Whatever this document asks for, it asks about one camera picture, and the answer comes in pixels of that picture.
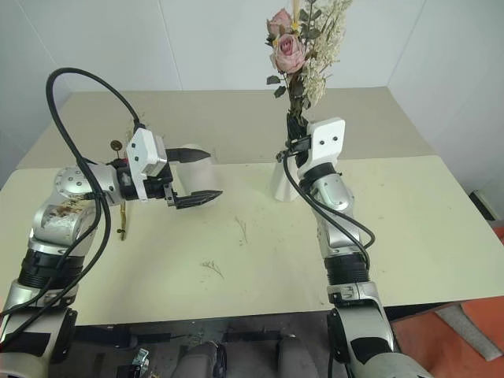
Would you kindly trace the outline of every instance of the white wall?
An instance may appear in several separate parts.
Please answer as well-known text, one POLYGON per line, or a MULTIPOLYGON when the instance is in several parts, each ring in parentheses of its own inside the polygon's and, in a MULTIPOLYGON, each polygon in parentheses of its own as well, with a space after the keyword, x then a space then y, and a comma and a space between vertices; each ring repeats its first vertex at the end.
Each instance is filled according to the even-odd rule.
MULTIPOLYGON (((0 1, 0 187, 50 121, 45 81, 57 65, 19 4, 0 1)), ((57 102, 70 90, 57 86, 57 102)))
POLYGON ((389 83, 468 192, 504 159, 502 20, 502 0, 427 0, 389 83))

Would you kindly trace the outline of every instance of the green leaf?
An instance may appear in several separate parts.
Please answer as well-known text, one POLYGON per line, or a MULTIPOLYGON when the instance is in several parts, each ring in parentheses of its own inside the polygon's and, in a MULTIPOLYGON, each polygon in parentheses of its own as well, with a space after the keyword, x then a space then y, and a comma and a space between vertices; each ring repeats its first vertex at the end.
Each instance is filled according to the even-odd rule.
POLYGON ((321 14, 322 14, 322 11, 320 9, 318 11, 316 11, 314 14, 312 14, 312 21, 316 20, 318 17, 320 17, 321 14))
POLYGON ((304 9, 301 9, 299 11, 299 20, 305 21, 305 22, 308 22, 308 20, 309 20, 308 13, 304 9))
POLYGON ((286 90, 287 90, 287 88, 284 87, 283 85, 278 87, 274 93, 275 98, 279 98, 281 95, 283 95, 285 93, 286 90))
POLYGON ((268 85, 270 85, 270 84, 280 84, 280 78, 278 76, 275 76, 275 75, 268 76, 268 78, 266 79, 266 84, 268 84, 268 85))
POLYGON ((310 29, 308 33, 306 33, 307 39, 316 39, 321 35, 321 31, 318 29, 310 29))

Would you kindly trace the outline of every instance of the white flower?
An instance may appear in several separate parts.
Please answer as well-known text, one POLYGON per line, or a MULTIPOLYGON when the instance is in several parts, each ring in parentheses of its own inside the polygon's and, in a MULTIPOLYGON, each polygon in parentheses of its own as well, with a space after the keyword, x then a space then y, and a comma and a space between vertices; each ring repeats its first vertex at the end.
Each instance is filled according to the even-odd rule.
POLYGON ((313 51, 302 71, 304 95, 314 106, 325 92, 327 76, 323 71, 336 62, 345 35, 345 11, 352 0, 326 0, 317 2, 313 12, 321 11, 321 15, 313 22, 313 27, 321 32, 314 40, 309 41, 309 49, 313 51))

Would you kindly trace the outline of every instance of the flower stem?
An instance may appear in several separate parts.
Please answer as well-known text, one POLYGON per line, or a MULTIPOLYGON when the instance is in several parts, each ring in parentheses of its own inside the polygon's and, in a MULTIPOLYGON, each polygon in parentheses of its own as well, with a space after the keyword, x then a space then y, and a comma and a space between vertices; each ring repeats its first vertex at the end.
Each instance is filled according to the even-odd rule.
POLYGON ((309 32, 309 26, 311 25, 312 22, 312 10, 313 10, 313 3, 311 2, 309 4, 308 28, 306 29, 306 37, 305 37, 305 51, 308 46, 308 32, 309 32))

